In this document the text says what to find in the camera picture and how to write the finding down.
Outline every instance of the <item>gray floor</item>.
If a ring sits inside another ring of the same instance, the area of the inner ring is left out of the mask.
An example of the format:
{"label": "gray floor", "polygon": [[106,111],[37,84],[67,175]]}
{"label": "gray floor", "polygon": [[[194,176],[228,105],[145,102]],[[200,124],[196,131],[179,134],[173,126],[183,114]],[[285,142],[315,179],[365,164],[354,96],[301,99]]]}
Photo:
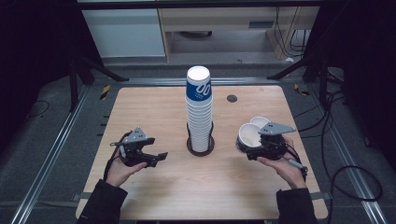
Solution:
{"label": "gray floor", "polygon": [[[265,35],[241,34],[239,32],[213,33],[209,38],[178,34],[175,38],[172,58],[168,65],[143,64],[135,66],[109,66],[115,73],[130,78],[142,77],[185,77],[186,69],[192,64],[206,65],[213,78],[221,77],[268,77],[284,69],[290,63],[278,61],[271,52]],[[26,223],[74,223],[76,207],[49,206],[45,203],[68,202],[73,194],[82,192],[85,180],[91,170],[93,158],[99,146],[101,135],[105,130],[106,116],[122,85],[93,71],[95,83],[90,87],[79,85],[79,91],[87,90],[85,103],[82,105],[70,133],[60,151],[45,185],[38,195],[38,203],[28,216]],[[293,116],[297,116],[314,107],[309,112],[295,118],[298,129],[310,126],[322,116],[320,107],[315,107],[318,83],[306,84],[301,80],[304,69],[301,68],[285,77],[278,83],[285,92]],[[309,91],[303,95],[294,89],[297,83],[301,91]],[[35,181],[40,167],[56,141],[58,132],[69,116],[70,92],[68,78],[45,86],[29,117],[20,127],[19,132],[11,139],[7,153],[0,159],[0,223],[10,223],[21,200]],[[111,85],[105,100],[100,100],[103,87]],[[330,91],[338,87],[330,86]],[[332,106],[333,126],[324,137],[324,153],[330,174],[343,165],[342,156],[332,140],[332,132],[339,132],[355,162],[372,172],[380,181],[384,195],[377,202],[388,223],[396,223],[396,174],[380,151],[364,145],[364,135],[351,114],[348,105],[342,99]],[[321,161],[320,138],[309,137],[319,135],[322,125],[301,133],[304,147],[314,169],[320,189],[330,190],[330,181],[324,173]],[[374,193],[377,192],[370,178],[366,178]],[[355,192],[349,176],[342,174],[337,177],[337,184],[350,192]],[[384,223],[370,220],[361,201],[353,200],[335,191],[332,223]]]}

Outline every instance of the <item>hand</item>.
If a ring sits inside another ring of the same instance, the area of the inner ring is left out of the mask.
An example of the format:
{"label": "hand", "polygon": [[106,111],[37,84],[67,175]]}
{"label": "hand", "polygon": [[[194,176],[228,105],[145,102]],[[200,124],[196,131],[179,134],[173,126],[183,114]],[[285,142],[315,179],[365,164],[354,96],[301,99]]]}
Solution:
{"label": "hand", "polygon": [[114,155],[114,161],[111,164],[110,169],[107,174],[107,184],[112,185],[116,188],[121,186],[129,176],[145,168],[148,164],[146,162],[141,162],[135,166],[126,166],[120,159],[120,150],[118,149]]}
{"label": "hand", "polygon": [[[284,135],[283,138],[289,146],[294,147],[293,141],[290,138]],[[286,180],[292,189],[306,188],[306,184],[300,169],[289,163],[289,159],[293,159],[289,152],[285,154],[285,158],[282,158],[278,161],[271,161],[264,157],[258,157],[257,161],[274,168],[276,173]]]}

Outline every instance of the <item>white cup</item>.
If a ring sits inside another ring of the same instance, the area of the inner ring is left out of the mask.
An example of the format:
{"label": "white cup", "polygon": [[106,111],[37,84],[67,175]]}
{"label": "white cup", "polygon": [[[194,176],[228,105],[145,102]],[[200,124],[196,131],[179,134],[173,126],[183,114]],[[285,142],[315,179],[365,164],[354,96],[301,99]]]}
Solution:
{"label": "white cup", "polygon": [[254,123],[243,124],[239,128],[238,138],[245,146],[259,147],[262,145],[260,143],[261,138],[259,135],[259,130],[260,127]]}
{"label": "white cup", "polygon": [[187,71],[186,102],[193,106],[212,102],[210,72],[206,67],[194,66]]}
{"label": "white cup", "polygon": [[259,126],[259,128],[261,129],[262,127],[264,127],[267,123],[271,122],[269,119],[266,119],[264,117],[254,117],[250,123],[253,123],[257,126]]}

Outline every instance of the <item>black sleeve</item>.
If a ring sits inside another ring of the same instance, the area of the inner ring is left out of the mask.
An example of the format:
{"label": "black sleeve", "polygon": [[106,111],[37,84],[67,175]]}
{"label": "black sleeve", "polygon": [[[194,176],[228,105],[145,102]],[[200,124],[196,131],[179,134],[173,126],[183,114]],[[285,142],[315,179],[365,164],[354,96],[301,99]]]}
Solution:
{"label": "black sleeve", "polygon": [[99,180],[77,224],[118,224],[120,208],[128,193]]}
{"label": "black sleeve", "polygon": [[290,189],[276,193],[279,224],[318,223],[308,189]]}

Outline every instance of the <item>table surface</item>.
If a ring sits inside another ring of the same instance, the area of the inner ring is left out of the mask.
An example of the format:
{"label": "table surface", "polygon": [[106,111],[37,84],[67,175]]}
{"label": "table surface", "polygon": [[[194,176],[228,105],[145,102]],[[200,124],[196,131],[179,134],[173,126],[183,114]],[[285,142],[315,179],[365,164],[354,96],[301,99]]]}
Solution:
{"label": "table surface", "polygon": [[[288,184],[270,168],[249,161],[237,151],[239,127],[253,117],[295,127],[290,108],[278,86],[214,86],[212,136],[213,152],[196,157],[187,150],[187,111],[185,87],[121,89],[111,112],[84,192],[92,192],[103,178],[106,162],[127,132],[139,126],[154,145],[148,154],[169,152],[165,161],[132,175],[121,187],[128,196],[121,208],[121,219],[128,220],[204,220],[277,219],[276,192]],[[230,103],[227,96],[237,96]],[[287,133],[294,141],[302,163],[308,167],[306,184],[318,192],[318,183],[298,132]],[[81,199],[78,217],[87,200]],[[323,200],[314,201],[317,218],[327,216]]]}

